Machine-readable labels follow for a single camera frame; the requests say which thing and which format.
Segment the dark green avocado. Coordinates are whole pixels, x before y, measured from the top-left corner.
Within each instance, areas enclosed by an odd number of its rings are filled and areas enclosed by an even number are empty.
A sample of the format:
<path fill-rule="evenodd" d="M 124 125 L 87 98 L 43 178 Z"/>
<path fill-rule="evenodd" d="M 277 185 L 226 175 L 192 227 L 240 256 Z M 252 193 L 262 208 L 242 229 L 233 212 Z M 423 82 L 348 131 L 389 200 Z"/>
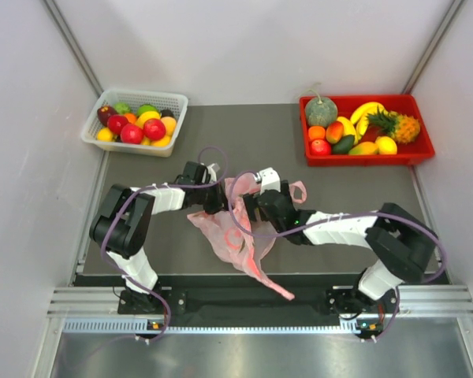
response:
<path fill-rule="evenodd" d="M 337 143 L 332 145 L 332 154 L 348 154 L 348 152 L 354 147 L 355 141 L 356 137 L 354 135 L 343 136 Z"/>

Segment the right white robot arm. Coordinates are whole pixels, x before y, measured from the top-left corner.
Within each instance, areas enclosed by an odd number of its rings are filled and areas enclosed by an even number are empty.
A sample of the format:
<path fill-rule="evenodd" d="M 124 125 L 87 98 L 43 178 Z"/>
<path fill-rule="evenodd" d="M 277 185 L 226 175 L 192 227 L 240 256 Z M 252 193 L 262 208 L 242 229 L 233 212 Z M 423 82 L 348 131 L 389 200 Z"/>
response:
<path fill-rule="evenodd" d="M 362 272 L 352 292 L 357 309 L 371 311 L 388 291 L 423 281 L 437 236 L 397 204 L 387 202 L 377 211 L 360 215 L 328 214 L 297 209 L 285 180 L 268 184 L 252 177 L 251 182 L 259 191 L 244 196 L 250 218 L 260 215 L 277 236 L 295 245 L 338 244 L 374 252 L 378 260 Z"/>

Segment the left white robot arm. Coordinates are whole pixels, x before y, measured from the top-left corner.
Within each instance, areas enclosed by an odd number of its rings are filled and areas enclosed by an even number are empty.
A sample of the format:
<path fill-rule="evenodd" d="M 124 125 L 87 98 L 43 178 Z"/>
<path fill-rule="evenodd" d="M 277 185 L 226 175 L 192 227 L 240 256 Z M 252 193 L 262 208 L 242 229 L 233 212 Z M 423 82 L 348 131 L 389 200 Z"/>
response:
<path fill-rule="evenodd" d="M 114 184 L 104 196 L 91 223 L 90 239 L 123 274 L 126 287 L 136 294 L 136 303 L 144 311 L 158 310 L 163 301 L 158 274 L 144 250 L 151 217 L 191 206 L 202 206 L 210 214 L 226 210 L 218 170 L 216 163 L 189 161 L 172 183 L 142 188 Z"/>

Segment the pink printed plastic bag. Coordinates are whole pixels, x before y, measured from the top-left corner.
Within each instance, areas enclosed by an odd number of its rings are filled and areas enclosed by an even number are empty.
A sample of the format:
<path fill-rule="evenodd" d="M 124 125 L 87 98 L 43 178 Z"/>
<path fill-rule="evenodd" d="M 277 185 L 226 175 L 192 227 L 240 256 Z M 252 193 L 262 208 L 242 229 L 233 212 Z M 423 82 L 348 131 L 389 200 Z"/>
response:
<path fill-rule="evenodd" d="M 260 185 L 251 173 L 225 179 L 225 194 L 231 197 L 232 210 L 209 215 L 190 213 L 188 220 L 207 238 L 215 255 L 223 262 L 257 280 L 265 287 L 291 301 L 295 295 L 272 281 L 261 267 L 261 260 L 275 244 L 273 225 L 268 221 L 251 222 L 243 196 L 256 194 Z"/>

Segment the orange fruit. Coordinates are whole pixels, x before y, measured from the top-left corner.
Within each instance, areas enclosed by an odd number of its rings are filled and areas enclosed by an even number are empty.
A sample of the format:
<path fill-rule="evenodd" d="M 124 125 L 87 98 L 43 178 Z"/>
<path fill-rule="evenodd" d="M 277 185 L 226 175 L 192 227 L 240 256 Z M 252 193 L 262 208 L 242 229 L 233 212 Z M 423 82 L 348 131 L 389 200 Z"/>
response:
<path fill-rule="evenodd" d="M 324 139 L 326 137 L 326 129 L 322 126 L 311 126 L 307 130 L 308 139 L 310 141 Z"/>

